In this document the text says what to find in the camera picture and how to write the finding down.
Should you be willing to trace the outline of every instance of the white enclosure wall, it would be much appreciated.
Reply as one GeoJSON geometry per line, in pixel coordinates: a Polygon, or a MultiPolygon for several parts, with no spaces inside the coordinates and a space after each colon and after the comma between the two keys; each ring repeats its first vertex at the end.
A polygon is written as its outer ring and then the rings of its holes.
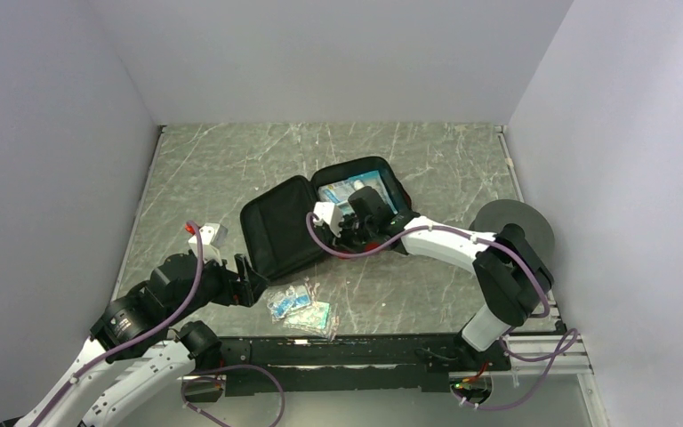
{"type": "Polygon", "coordinates": [[[158,123],[509,121],[572,0],[91,0],[158,123]]]}
{"type": "Polygon", "coordinates": [[[0,0],[0,421],[108,303],[156,137],[85,0],[0,0]]]}
{"type": "Polygon", "coordinates": [[[683,426],[683,1],[575,0],[510,121],[615,426],[683,426]]]}

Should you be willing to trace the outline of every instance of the marble tabletop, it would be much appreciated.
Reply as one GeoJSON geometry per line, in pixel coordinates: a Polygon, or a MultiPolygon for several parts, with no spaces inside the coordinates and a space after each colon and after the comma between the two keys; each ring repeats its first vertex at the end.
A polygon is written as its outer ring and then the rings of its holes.
{"type": "MultiPolygon", "coordinates": [[[[142,201],[119,294],[148,278],[168,255],[186,252],[186,220],[229,229],[221,257],[246,254],[242,207],[287,178],[364,156],[386,158],[434,221],[467,228],[481,206],[516,198],[491,124],[303,123],[170,125],[142,201]]],[[[318,283],[333,304],[339,334],[456,332],[483,305],[470,273],[436,260],[385,252],[361,260],[328,259],[282,279],[318,283]]],[[[209,305],[191,315],[220,336],[297,335],[272,324],[263,300],[252,308],[209,305]]],[[[550,318],[519,330],[553,330],[550,318]]]]}

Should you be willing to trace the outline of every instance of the black case lid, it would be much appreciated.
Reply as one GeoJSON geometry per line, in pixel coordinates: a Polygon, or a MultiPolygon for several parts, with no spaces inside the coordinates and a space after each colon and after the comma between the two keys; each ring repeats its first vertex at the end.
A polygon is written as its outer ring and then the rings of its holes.
{"type": "MultiPolygon", "coordinates": [[[[310,181],[295,175],[248,202],[239,214],[239,221],[255,271],[275,280],[324,258],[326,253],[310,237],[305,222],[318,201],[317,189],[370,171],[381,174],[398,210],[412,208],[409,195],[389,163],[381,157],[362,157],[324,167],[310,181]]],[[[321,240],[331,241],[330,233],[315,231],[321,240]]]]}

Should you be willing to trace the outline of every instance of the purple cable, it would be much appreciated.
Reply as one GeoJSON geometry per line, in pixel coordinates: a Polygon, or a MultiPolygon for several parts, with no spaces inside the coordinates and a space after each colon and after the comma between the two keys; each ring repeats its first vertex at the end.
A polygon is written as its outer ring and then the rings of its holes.
{"type": "MultiPolygon", "coordinates": [[[[203,371],[203,372],[198,372],[199,375],[218,375],[224,372],[228,371],[234,371],[237,369],[252,369],[253,371],[258,371],[264,375],[266,375],[273,383],[276,385],[276,388],[278,390],[278,395],[281,398],[281,406],[279,407],[278,410],[278,415],[276,416],[276,419],[269,425],[269,427],[276,427],[279,421],[281,421],[281,417],[284,416],[284,409],[286,407],[286,396],[284,394],[284,389],[281,388],[281,384],[278,383],[278,380],[276,379],[275,376],[271,374],[271,372],[263,369],[262,367],[257,367],[255,365],[232,365],[230,367],[220,367],[218,369],[212,369],[210,371],[203,371]]],[[[214,383],[220,383],[219,380],[215,378],[208,378],[208,377],[198,377],[194,378],[192,380],[188,380],[184,382],[181,385],[181,401],[184,402],[185,406],[187,406],[189,409],[192,409],[193,411],[197,412],[198,414],[201,414],[205,418],[213,421],[214,423],[219,424],[221,427],[231,427],[230,425],[226,424],[222,420],[216,418],[215,416],[207,413],[206,411],[200,409],[199,407],[196,407],[195,405],[189,403],[187,401],[187,397],[185,396],[185,392],[187,391],[187,388],[194,382],[197,381],[213,381],[214,383]]]]}
{"type": "Polygon", "coordinates": [[[557,349],[556,349],[555,351],[553,351],[552,353],[549,353],[549,354],[546,354],[546,355],[543,355],[543,356],[540,356],[540,357],[537,357],[537,358],[526,358],[525,356],[520,356],[520,355],[518,355],[517,353],[512,352],[511,350],[509,350],[509,347],[507,347],[506,342],[504,342],[504,340],[501,339],[501,338],[499,338],[499,345],[502,346],[502,348],[504,349],[504,351],[505,351],[508,355],[512,356],[513,358],[515,358],[515,359],[517,359],[517,360],[522,360],[523,362],[540,362],[540,361],[543,361],[543,360],[548,360],[548,359],[551,359],[551,358],[555,358],[555,357],[557,357],[558,355],[560,355],[561,353],[563,353],[563,352],[569,350],[570,348],[572,348],[572,346],[575,344],[575,342],[577,342],[577,338],[578,338],[577,335],[578,335],[578,333],[577,333],[577,330],[574,329],[574,328],[569,329],[569,331],[575,331],[575,336],[572,337],[572,339],[569,340],[569,342],[568,342],[567,344],[565,344],[564,347],[562,347],[562,348],[557,347],[557,349]]]}
{"type": "MultiPolygon", "coordinates": [[[[577,329],[574,329],[574,328],[567,330],[566,333],[561,335],[561,339],[558,341],[558,344],[556,344],[556,350],[554,350],[552,353],[548,354],[547,359],[550,359],[549,363],[546,365],[545,369],[543,369],[541,376],[538,377],[537,381],[535,381],[535,384],[533,384],[533,387],[531,387],[530,390],[528,390],[527,393],[525,393],[525,396],[517,399],[516,401],[514,401],[512,403],[509,403],[506,405],[500,405],[498,407],[482,407],[481,405],[476,405],[476,404],[472,404],[472,405],[475,407],[475,409],[477,409],[479,411],[505,411],[508,409],[514,409],[515,407],[518,407],[518,406],[522,405],[523,403],[527,402],[528,400],[530,400],[530,398],[533,397],[535,392],[538,391],[538,388],[546,380],[546,377],[549,376],[549,371],[551,370],[551,366],[553,365],[553,362],[556,359],[556,357],[559,354],[563,353],[564,351],[568,350],[569,347],[571,347],[572,344],[574,344],[577,341],[578,336],[579,336],[579,334],[577,333],[577,329]],[[564,342],[564,340],[569,335],[572,335],[572,339],[569,340],[569,343],[565,346],[565,348],[562,348],[561,344],[564,342]]],[[[452,390],[452,395],[457,400],[459,400],[460,403],[462,403],[462,398],[459,395],[457,395],[454,392],[454,390],[452,390]]]]}
{"type": "MultiPolygon", "coordinates": [[[[150,329],[145,334],[142,334],[131,341],[125,342],[122,345],[116,346],[113,349],[106,351],[105,353],[96,357],[95,359],[87,362],[82,367],[77,369],[77,371],[74,374],[72,374],[70,380],[71,378],[79,379],[87,371],[92,369],[92,367],[98,365],[102,360],[105,360],[117,354],[119,351],[127,350],[133,345],[136,345],[139,342],[143,342],[151,336],[166,329],[167,327],[169,327],[169,325],[173,323],[175,319],[177,319],[180,316],[180,314],[183,311],[185,311],[185,309],[187,309],[187,306],[192,302],[192,299],[195,298],[197,288],[200,286],[200,276],[203,274],[203,239],[200,237],[200,228],[193,221],[187,221],[187,224],[190,227],[192,227],[192,229],[195,231],[195,238],[197,239],[197,267],[195,269],[195,279],[192,281],[192,287],[189,289],[189,294],[187,294],[187,297],[184,299],[184,302],[182,302],[179,308],[171,316],[169,316],[166,320],[161,322],[160,325],[154,327],[153,329],[150,329]]],[[[35,420],[33,420],[33,422],[30,423],[29,427],[37,427],[37,425],[40,424],[44,420],[44,418],[51,412],[51,410],[59,403],[61,398],[63,398],[64,395],[67,394],[67,391],[71,387],[71,381],[67,381],[66,383],[64,383],[64,385],[62,385],[61,388],[59,388],[59,390],[56,392],[56,394],[54,394],[53,397],[48,401],[43,410],[40,411],[40,414],[36,416],[35,420]]]]}
{"type": "MultiPolygon", "coordinates": [[[[434,224],[432,227],[429,227],[427,225],[419,225],[417,227],[412,227],[411,229],[404,230],[394,236],[393,238],[390,238],[389,240],[386,240],[383,242],[380,246],[371,249],[370,251],[366,251],[360,254],[345,254],[344,252],[339,252],[336,250],[333,250],[331,247],[328,247],[325,243],[323,243],[318,236],[316,236],[315,231],[313,230],[313,220],[316,220],[317,216],[309,212],[307,218],[305,219],[305,222],[307,223],[308,226],[308,233],[310,233],[310,236],[313,238],[313,240],[316,242],[316,245],[320,246],[321,249],[324,251],[328,252],[331,255],[338,256],[339,258],[347,258],[347,259],[355,259],[355,258],[364,258],[366,256],[370,256],[373,254],[378,254],[382,250],[386,249],[387,247],[393,245],[397,241],[399,241],[402,237],[414,233],[416,231],[423,231],[423,230],[436,230],[436,231],[446,231],[452,234],[456,234],[457,236],[461,236],[463,238],[467,238],[468,240],[471,240],[472,235],[466,231],[462,231],[453,227],[448,227],[446,225],[436,225],[434,224]]],[[[530,270],[529,267],[527,267],[527,264],[525,264],[524,261],[522,261],[522,258],[519,257],[519,255],[515,254],[512,252],[507,246],[504,246],[500,243],[496,243],[491,240],[486,240],[484,238],[476,238],[478,243],[481,243],[483,245],[488,245],[491,247],[495,247],[496,249],[504,252],[507,254],[522,270],[523,273],[527,276],[527,278],[530,279],[530,283],[533,285],[533,288],[535,291],[538,293],[538,297],[541,299],[541,304],[543,306],[543,313],[537,314],[537,315],[530,315],[531,318],[545,318],[551,313],[551,308],[549,306],[549,299],[546,297],[546,293],[543,291],[541,288],[541,284],[538,283],[538,279],[535,278],[535,274],[530,270]]]]}
{"type": "MultiPolygon", "coordinates": [[[[374,249],[371,249],[370,251],[366,251],[366,252],[363,252],[360,254],[345,254],[344,252],[339,252],[339,251],[333,250],[331,247],[328,247],[325,243],[323,243],[320,240],[320,238],[318,238],[318,236],[316,236],[316,233],[313,230],[313,220],[314,219],[317,219],[317,216],[312,212],[308,213],[308,216],[305,219],[305,222],[307,223],[307,226],[308,226],[308,233],[310,233],[310,236],[313,238],[313,241],[315,241],[316,244],[318,246],[320,246],[321,249],[328,252],[329,254],[334,255],[334,256],[338,256],[340,258],[347,258],[347,259],[363,258],[363,257],[370,256],[373,254],[378,254],[379,252],[383,251],[387,247],[393,245],[395,242],[400,240],[402,237],[404,237],[410,233],[414,233],[416,231],[421,231],[421,230],[446,231],[446,232],[450,232],[450,233],[456,234],[457,236],[461,236],[463,238],[467,238],[470,240],[472,238],[472,235],[470,233],[468,233],[466,231],[459,230],[459,229],[455,229],[452,227],[447,227],[444,225],[435,225],[435,224],[432,227],[429,227],[427,225],[421,225],[421,226],[417,226],[417,227],[412,227],[411,229],[407,229],[407,230],[404,230],[404,231],[398,233],[393,238],[390,238],[389,240],[383,242],[383,244],[381,244],[380,246],[378,246],[374,249]]],[[[541,304],[543,305],[543,313],[540,313],[537,315],[531,315],[530,317],[531,318],[545,318],[546,316],[548,316],[550,314],[549,300],[546,297],[545,292],[541,288],[541,284],[538,283],[538,280],[535,278],[535,275],[530,270],[530,268],[527,267],[527,264],[525,264],[525,262],[522,261],[522,258],[520,258],[519,255],[512,252],[508,247],[506,247],[500,243],[496,243],[496,242],[491,241],[491,240],[485,240],[484,238],[476,238],[476,240],[478,241],[478,243],[481,243],[483,245],[488,245],[491,247],[495,247],[496,249],[507,254],[520,267],[520,269],[522,270],[523,273],[525,273],[527,278],[530,279],[530,283],[533,285],[533,288],[538,293],[538,296],[541,299],[541,304]]],[[[501,346],[504,348],[504,350],[507,352],[507,354],[511,355],[513,358],[516,358],[516,359],[519,359],[519,360],[522,360],[525,362],[535,362],[535,361],[541,361],[541,360],[546,360],[546,359],[549,359],[550,361],[549,361],[548,365],[546,366],[546,368],[543,370],[543,373],[541,374],[540,378],[538,378],[538,381],[536,381],[535,384],[533,384],[533,387],[521,399],[517,400],[516,402],[510,403],[508,405],[502,405],[499,407],[481,407],[481,406],[478,406],[478,409],[485,410],[485,411],[503,411],[505,409],[512,409],[514,407],[518,407],[518,406],[522,405],[523,403],[527,402],[530,398],[533,397],[533,395],[538,390],[538,387],[541,386],[543,381],[545,381],[546,376],[548,376],[549,371],[551,369],[551,366],[553,365],[553,362],[556,359],[556,357],[559,354],[569,350],[569,348],[572,347],[572,345],[575,342],[577,342],[578,335],[579,334],[577,332],[577,329],[574,329],[574,328],[569,329],[568,331],[566,331],[566,333],[564,335],[562,335],[561,339],[559,340],[559,342],[556,346],[556,350],[554,350],[552,353],[549,353],[545,356],[541,356],[540,358],[525,358],[525,357],[519,356],[518,354],[511,352],[506,347],[506,344],[504,343],[504,341],[502,339],[499,339],[499,344],[501,344],[501,346]],[[564,343],[564,340],[570,334],[572,335],[572,339],[569,340],[569,342],[565,346],[562,347],[562,343],[564,343]]],[[[462,398],[458,397],[454,393],[454,391],[452,391],[452,394],[458,400],[462,401],[462,398]]]]}

